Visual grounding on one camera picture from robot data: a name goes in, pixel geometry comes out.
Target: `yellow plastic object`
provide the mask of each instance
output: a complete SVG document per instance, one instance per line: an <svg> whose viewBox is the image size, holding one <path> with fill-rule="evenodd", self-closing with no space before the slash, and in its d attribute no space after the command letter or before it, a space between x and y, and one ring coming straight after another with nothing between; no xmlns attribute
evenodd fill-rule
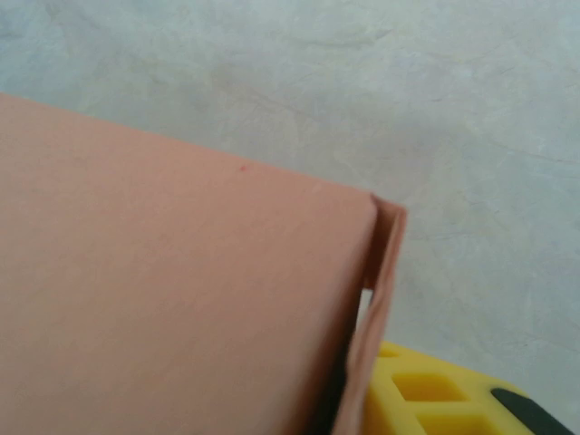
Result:
<svg viewBox="0 0 580 435"><path fill-rule="evenodd" d="M513 385L383 342L372 373L364 435L533 435L490 393Z"/></svg>

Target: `black strip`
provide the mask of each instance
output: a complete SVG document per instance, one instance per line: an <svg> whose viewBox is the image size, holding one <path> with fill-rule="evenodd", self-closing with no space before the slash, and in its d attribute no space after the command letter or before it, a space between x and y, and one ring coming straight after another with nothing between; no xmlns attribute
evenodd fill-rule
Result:
<svg viewBox="0 0 580 435"><path fill-rule="evenodd" d="M540 405L519 394L494 388L491 394L536 435L574 435Z"/></svg>

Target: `folded flap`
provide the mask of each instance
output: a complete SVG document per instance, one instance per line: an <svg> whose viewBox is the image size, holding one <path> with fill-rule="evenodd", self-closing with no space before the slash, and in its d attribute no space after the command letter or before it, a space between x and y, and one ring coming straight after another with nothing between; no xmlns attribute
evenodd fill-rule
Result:
<svg viewBox="0 0 580 435"><path fill-rule="evenodd" d="M353 335L346 360L346 386L334 423L333 435L359 433L364 396L391 305L394 268L401 248L407 212L373 197L377 207L365 287L373 290L369 309Z"/></svg>

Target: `gray surface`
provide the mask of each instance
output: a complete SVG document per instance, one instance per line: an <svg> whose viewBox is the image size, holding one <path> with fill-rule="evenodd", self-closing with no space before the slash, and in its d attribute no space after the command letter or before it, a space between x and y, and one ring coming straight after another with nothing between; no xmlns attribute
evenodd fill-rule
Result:
<svg viewBox="0 0 580 435"><path fill-rule="evenodd" d="M0 0L0 90L400 201L387 338L580 430L576 0Z"/></svg>

